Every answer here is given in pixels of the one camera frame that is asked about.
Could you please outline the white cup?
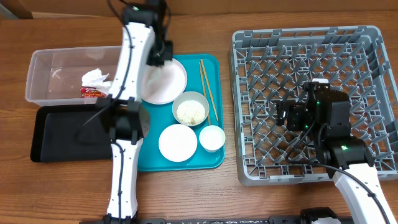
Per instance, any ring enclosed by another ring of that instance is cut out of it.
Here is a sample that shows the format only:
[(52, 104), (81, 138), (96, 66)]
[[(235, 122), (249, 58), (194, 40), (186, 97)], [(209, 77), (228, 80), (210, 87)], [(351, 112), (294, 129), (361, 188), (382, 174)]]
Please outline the white cup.
[(224, 131), (215, 125), (206, 126), (199, 135), (201, 146), (208, 152), (216, 152), (221, 149), (226, 141)]

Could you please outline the white napkin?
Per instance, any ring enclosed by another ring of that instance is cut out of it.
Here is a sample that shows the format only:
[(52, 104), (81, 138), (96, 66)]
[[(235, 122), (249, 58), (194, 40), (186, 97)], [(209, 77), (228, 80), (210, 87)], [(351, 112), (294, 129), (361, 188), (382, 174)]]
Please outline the white napkin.
[(103, 75), (102, 71), (97, 68), (87, 72), (81, 78), (81, 85), (83, 87), (95, 88), (101, 91), (108, 91), (113, 84), (108, 80), (109, 74)]

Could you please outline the grey bowl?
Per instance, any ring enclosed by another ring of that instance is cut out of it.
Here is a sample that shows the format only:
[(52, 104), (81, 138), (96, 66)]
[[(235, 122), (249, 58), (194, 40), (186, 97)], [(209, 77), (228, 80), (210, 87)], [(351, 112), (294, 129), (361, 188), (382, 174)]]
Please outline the grey bowl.
[(197, 126), (208, 119), (210, 107), (204, 95), (195, 91), (184, 92), (173, 102), (174, 118), (183, 125)]

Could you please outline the red wrapper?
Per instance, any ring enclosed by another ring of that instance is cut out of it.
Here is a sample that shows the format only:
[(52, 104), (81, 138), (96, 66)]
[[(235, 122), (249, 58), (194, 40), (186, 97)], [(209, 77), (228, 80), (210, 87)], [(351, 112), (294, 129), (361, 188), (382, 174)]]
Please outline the red wrapper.
[(83, 87), (80, 89), (81, 98), (105, 98), (107, 94), (95, 88)]

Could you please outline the small pink bowl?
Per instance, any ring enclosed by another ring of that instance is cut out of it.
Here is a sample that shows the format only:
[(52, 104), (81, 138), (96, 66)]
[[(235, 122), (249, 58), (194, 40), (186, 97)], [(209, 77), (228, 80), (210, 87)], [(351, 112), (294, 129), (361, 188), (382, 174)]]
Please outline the small pink bowl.
[(191, 158), (198, 146), (197, 136), (186, 125), (173, 124), (159, 137), (160, 153), (169, 161), (183, 162)]

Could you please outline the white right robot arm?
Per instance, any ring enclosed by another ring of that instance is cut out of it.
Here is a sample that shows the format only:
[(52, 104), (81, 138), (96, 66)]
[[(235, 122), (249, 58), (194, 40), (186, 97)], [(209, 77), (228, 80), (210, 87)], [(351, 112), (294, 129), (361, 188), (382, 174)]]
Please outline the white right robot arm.
[(380, 187), (374, 158), (366, 143), (351, 135), (351, 102), (345, 92), (334, 90), (325, 79), (303, 84), (304, 103), (277, 104), (276, 124), (301, 131), (316, 150), (315, 162), (285, 159), (291, 164), (324, 167), (345, 199), (355, 223), (395, 223), (396, 219)]

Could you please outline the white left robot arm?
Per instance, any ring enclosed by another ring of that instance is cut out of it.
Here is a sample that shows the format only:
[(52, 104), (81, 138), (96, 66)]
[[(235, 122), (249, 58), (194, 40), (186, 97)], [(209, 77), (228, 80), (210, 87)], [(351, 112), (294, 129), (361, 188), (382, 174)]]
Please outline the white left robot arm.
[(137, 165), (150, 128), (141, 81), (146, 66), (161, 67), (173, 58), (173, 43), (166, 39), (172, 15), (165, 1), (146, 1), (127, 3), (116, 17), (123, 25), (118, 66), (107, 97), (96, 101), (113, 158), (111, 197), (100, 222), (137, 223)]

